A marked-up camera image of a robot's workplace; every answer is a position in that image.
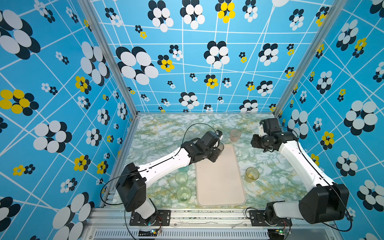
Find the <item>light green textured cup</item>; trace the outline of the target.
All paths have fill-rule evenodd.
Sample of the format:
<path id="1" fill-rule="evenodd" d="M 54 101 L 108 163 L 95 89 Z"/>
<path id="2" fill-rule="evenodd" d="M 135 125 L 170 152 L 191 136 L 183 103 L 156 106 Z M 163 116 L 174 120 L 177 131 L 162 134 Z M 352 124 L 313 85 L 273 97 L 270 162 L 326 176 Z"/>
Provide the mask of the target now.
<path id="1" fill-rule="evenodd" d="M 177 199 L 182 203 L 187 203 L 192 196 L 192 190 L 187 186 L 181 186 L 176 192 Z"/>
<path id="2" fill-rule="evenodd" d="M 175 181 L 179 186 L 185 186 L 189 180 L 189 176 L 186 172 L 178 172 L 175 175 Z"/>

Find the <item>amber yellow cup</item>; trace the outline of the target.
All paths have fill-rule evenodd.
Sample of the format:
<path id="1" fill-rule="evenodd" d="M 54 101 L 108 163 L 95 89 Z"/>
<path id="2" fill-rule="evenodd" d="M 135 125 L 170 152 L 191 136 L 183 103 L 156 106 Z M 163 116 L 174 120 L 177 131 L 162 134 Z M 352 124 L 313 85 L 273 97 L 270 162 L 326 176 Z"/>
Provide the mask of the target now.
<path id="1" fill-rule="evenodd" d="M 256 181 L 260 177 L 260 173 L 256 168 L 249 167 L 245 172 L 245 181 L 248 183 L 252 183 Z"/>

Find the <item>light green textured cup front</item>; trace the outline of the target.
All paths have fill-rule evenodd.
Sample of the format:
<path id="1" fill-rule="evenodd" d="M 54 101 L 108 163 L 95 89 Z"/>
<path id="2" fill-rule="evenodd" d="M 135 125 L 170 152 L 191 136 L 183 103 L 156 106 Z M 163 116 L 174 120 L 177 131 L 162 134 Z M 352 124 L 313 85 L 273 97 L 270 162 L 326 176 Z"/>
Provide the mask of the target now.
<path id="1" fill-rule="evenodd" d="M 182 203 L 187 203 L 192 196 L 192 190 L 187 186 L 181 186 L 176 192 L 177 199 Z"/>

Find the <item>grey smoky cup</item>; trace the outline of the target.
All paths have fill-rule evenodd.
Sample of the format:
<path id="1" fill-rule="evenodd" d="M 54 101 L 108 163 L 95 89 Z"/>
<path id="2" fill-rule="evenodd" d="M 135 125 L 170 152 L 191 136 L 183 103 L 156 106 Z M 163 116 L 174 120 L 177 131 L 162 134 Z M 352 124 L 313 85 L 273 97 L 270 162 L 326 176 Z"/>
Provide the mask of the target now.
<path id="1" fill-rule="evenodd" d="M 217 150 L 222 152 L 224 150 L 225 146 L 223 143 L 219 143 L 218 146 L 217 146 Z"/>

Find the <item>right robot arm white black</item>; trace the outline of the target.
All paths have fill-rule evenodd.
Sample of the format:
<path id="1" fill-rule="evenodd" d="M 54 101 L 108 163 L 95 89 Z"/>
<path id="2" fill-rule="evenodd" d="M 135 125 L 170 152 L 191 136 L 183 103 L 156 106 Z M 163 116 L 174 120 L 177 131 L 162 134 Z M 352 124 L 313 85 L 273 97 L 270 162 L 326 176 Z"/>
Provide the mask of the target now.
<path id="1" fill-rule="evenodd" d="M 292 132 L 284 132 L 275 118 L 260 121 L 253 135 L 253 148 L 265 152 L 278 151 L 285 157 L 305 185 L 307 194 L 299 201 L 271 202 L 265 218 L 275 225 L 283 219 L 305 220 L 309 224 L 342 220 L 347 210 L 349 190 L 336 184 L 310 159 Z"/>

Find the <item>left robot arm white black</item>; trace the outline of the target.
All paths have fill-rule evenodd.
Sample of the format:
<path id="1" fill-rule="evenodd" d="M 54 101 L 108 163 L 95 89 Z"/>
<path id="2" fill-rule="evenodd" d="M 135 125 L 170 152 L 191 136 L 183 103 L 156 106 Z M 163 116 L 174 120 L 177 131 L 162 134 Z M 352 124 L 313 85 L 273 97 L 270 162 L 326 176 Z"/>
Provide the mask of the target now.
<path id="1" fill-rule="evenodd" d="M 159 211 L 147 197 L 147 188 L 167 174 L 198 163 L 204 159 L 216 162 L 224 145 L 221 144 L 223 133 L 220 130 L 208 131 L 201 138 L 183 142 L 170 154 L 150 162 L 136 166 L 130 163 L 125 166 L 116 183 L 116 190 L 127 212 L 134 212 L 151 225 L 158 217 Z"/>

